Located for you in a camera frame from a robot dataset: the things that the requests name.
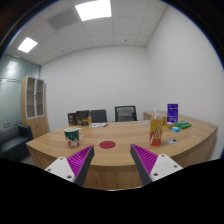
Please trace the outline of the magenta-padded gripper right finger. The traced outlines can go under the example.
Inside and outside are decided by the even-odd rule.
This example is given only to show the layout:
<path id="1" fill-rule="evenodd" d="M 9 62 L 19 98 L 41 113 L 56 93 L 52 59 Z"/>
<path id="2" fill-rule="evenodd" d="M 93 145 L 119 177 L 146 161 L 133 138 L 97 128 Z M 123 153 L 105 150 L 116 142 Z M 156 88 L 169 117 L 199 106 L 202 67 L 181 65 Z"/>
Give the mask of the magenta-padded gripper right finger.
<path id="1" fill-rule="evenodd" d="M 130 154 L 136 164 L 143 185 L 148 185 L 182 169 L 166 154 L 157 155 L 135 144 L 131 145 Z"/>

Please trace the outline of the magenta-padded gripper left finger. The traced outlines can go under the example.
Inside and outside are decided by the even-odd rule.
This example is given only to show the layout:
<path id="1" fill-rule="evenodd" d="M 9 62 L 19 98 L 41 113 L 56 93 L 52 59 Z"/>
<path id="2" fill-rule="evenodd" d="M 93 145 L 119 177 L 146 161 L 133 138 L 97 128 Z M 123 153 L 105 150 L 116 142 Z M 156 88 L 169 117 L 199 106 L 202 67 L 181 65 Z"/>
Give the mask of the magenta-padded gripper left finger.
<path id="1" fill-rule="evenodd" d="M 93 157 L 94 146 L 90 145 L 67 158 L 57 158 L 46 168 L 46 171 L 82 186 Z"/>

